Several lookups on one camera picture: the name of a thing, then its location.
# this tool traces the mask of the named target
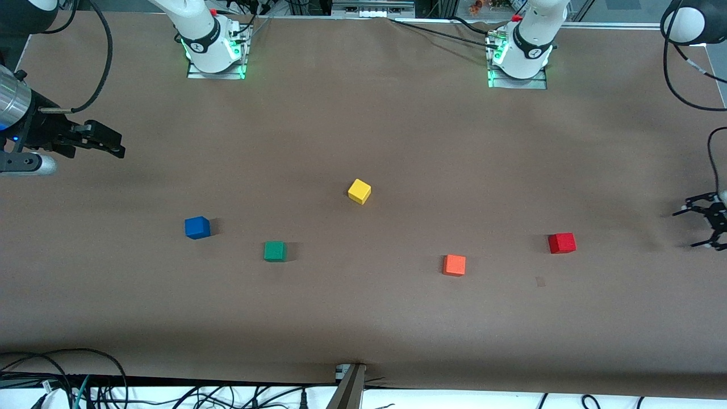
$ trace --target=red cube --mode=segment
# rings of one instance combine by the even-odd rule
[[[550,254],[566,254],[576,251],[576,238],[573,233],[556,233],[547,238]]]
[[[461,277],[465,275],[465,263],[467,259],[463,255],[448,254],[444,257],[444,271],[447,276]]]

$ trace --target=blue cable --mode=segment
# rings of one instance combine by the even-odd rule
[[[81,388],[79,389],[79,395],[76,397],[76,401],[73,403],[73,409],[79,409],[81,407],[81,396],[83,396],[84,394],[84,390],[86,389],[86,384],[88,383],[89,378],[91,378],[91,376],[86,375],[86,378],[81,384]]]

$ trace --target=orange cube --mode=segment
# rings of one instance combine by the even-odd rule
[[[463,255],[448,254],[444,257],[444,275],[461,277],[465,275],[465,261]]]

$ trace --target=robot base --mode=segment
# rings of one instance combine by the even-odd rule
[[[541,68],[535,76],[527,79],[514,78],[495,63],[498,52],[507,46],[506,31],[490,31],[486,38],[487,44],[495,44],[497,49],[487,49],[487,84],[490,88],[511,88],[519,90],[547,90],[547,76]]]
[[[240,29],[240,23],[238,23],[235,20],[231,20],[233,24],[233,30],[239,30]],[[238,34],[235,37],[232,37],[230,40],[234,41],[237,44],[233,44],[230,46],[232,51],[236,54],[240,55],[240,58],[234,61],[229,67],[226,69],[217,72],[217,73],[207,73],[199,68],[197,68],[194,64],[192,64],[189,55],[187,56],[187,59],[190,60],[189,66],[187,68],[187,78],[192,79],[245,79],[245,75],[247,73],[247,59],[250,54],[250,43],[251,43],[251,35],[252,35],[252,26],[249,26],[245,28],[240,34]]]

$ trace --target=connector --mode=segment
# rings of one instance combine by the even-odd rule
[[[308,409],[308,394],[305,388],[300,392],[300,409]]]

